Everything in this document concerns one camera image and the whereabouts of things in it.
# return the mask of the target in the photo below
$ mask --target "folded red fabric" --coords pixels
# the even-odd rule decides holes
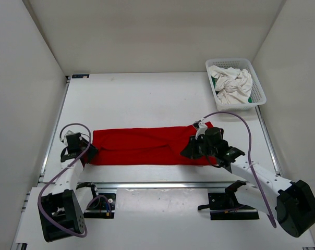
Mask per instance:
[[[180,155],[196,134],[186,127],[106,129],[93,131],[93,145],[99,153],[94,165],[209,165],[205,157],[191,160]]]

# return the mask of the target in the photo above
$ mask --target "gray wall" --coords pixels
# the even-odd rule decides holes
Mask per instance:
[[[36,185],[66,79],[21,0],[0,0],[0,249]]]
[[[253,60],[281,0],[30,0],[65,74],[205,71]]]
[[[261,107],[285,176],[315,194],[315,0],[288,0],[253,65]],[[315,225],[312,227],[315,239]]]

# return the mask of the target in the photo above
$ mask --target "plastic basket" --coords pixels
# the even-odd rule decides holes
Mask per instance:
[[[240,104],[221,104],[214,89],[211,73],[210,73],[210,67],[212,65],[216,65],[220,68],[236,68],[236,69],[246,69],[252,77],[252,90],[251,90],[251,100],[252,103],[240,103]],[[213,91],[216,107],[219,111],[226,111],[226,110],[247,110],[251,109],[253,107],[256,107],[257,105],[262,105],[266,103],[266,96],[263,92],[262,86],[260,84],[260,81],[257,78],[257,75],[251,65],[251,62],[244,58],[221,58],[221,59],[211,59],[206,61],[206,70],[209,75],[211,88]]]

